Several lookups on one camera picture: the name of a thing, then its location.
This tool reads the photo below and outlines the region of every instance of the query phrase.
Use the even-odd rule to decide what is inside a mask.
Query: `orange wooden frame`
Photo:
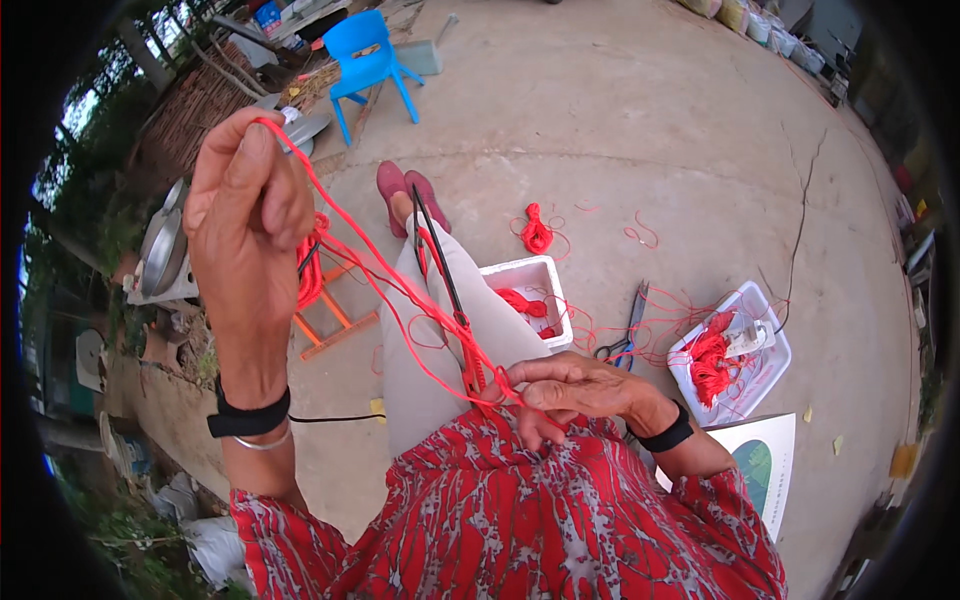
[[[329,271],[324,271],[324,274],[323,274],[324,286],[326,286],[327,283],[343,275],[344,273],[346,273],[347,271],[349,271],[355,266],[356,265],[354,265],[352,262],[348,261],[343,266],[337,266]],[[349,334],[356,333],[357,331],[360,331],[361,329],[367,327],[368,325],[373,324],[373,322],[377,320],[376,312],[373,311],[369,315],[366,315],[365,317],[360,319],[359,321],[351,321],[347,316],[347,313],[344,312],[344,309],[340,307],[340,304],[338,304],[337,301],[334,300],[326,292],[325,289],[322,290],[320,293],[320,300],[324,301],[324,304],[326,304],[326,307],[330,309],[330,312],[333,313],[333,316],[337,318],[337,321],[339,321],[344,328],[340,329],[330,337],[324,339],[320,337],[320,334],[317,333],[317,331],[313,327],[310,326],[310,323],[306,321],[306,319],[303,317],[301,313],[299,312],[294,313],[294,323],[297,324],[297,326],[304,333],[304,335],[306,335],[306,337],[310,339],[310,342],[313,343],[313,346],[311,348],[308,348],[300,353],[300,360],[307,360],[309,358],[313,358],[320,352],[324,351],[325,349],[333,346],[340,340],[349,336]]]

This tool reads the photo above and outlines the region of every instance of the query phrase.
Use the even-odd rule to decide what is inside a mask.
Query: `fallen leaf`
[[[373,415],[386,415],[386,413],[383,411],[383,398],[382,398],[382,397],[380,397],[380,398],[374,398],[373,400],[370,401],[370,412],[371,412],[371,414],[373,414]],[[384,419],[383,417],[377,417],[377,418],[376,418],[376,422],[385,423],[385,422],[387,422],[387,420]]]

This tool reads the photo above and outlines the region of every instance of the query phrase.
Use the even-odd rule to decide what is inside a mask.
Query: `black wrist strap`
[[[677,415],[677,420],[673,421],[673,424],[667,427],[663,433],[652,438],[641,438],[634,433],[629,424],[627,425],[627,431],[633,434],[640,442],[640,445],[650,452],[666,452],[667,450],[675,448],[677,444],[693,435],[693,427],[690,426],[689,413],[686,412],[686,409],[683,408],[680,402],[673,398],[670,398],[670,400],[680,409],[680,414]]]
[[[214,438],[259,436],[270,433],[283,423],[290,411],[290,386],[287,386],[283,396],[270,406],[251,411],[240,410],[227,404],[224,388],[220,385],[220,375],[217,375],[215,389],[217,414],[206,418],[206,426]]]

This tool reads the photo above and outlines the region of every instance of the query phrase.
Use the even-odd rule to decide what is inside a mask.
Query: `pink shoe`
[[[420,192],[420,198],[423,200],[423,205],[426,206],[430,216],[440,224],[444,231],[450,233],[450,222],[446,220],[446,215],[440,210],[440,205],[437,204],[437,195],[433,193],[433,185],[430,185],[430,181],[417,171],[407,171],[403,180],[407,183],[407,193],[410,194],[411,200],[414,197],[415,183],[417,191]]]
[[[407,184],[403,179],[403,171],[390,160],[384,160],[376,168],[376,189],[380,191],[384,202],[387,203],[387,218],[390,220],[390,231],[394,237],[400,239],[407,236],[407,230],[396,221],[394,212],[390,209],[390,199],[396,192],[406,192]]]

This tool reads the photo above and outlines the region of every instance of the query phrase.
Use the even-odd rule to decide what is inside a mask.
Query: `floral print shirt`
[[[471,409],[396,458],[354,545],[273,498],[231,511],[263,598],[785,598],[736,469],[665,492],[609,419],[524,449],[516,407]]]

